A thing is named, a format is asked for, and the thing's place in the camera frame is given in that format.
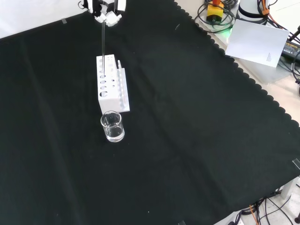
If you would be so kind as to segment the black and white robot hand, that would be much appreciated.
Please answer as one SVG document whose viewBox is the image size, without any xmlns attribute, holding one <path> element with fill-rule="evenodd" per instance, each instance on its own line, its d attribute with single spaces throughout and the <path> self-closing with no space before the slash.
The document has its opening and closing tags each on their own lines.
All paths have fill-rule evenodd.
<svg viewBox="0 0 300 225">
<path fill-rule="evenodd" d="M 126 0 L 81 0 L 79 8 L 87 9 L 99 23 L 108 27 L 116 25 L 126 11 Z"/>
</svg>

